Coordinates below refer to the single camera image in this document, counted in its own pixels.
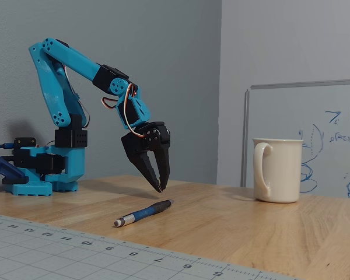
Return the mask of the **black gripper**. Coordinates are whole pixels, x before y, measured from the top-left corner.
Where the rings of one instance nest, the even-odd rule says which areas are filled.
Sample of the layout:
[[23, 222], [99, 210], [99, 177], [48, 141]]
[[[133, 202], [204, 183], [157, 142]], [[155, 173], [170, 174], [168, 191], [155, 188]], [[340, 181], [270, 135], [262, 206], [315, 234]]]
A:
[[[121, 138], [128, 159], [147, 182], [157, 192], [161, 193], [167, 186], [170, 174], [170, 132], [163, 121], [146, 122], [136, 127], [134, 131], [143, 135], [143, 137], [129, 132]], [[149, 160], [149, 151], [154, 153], [159, 171], [159, 180]]]

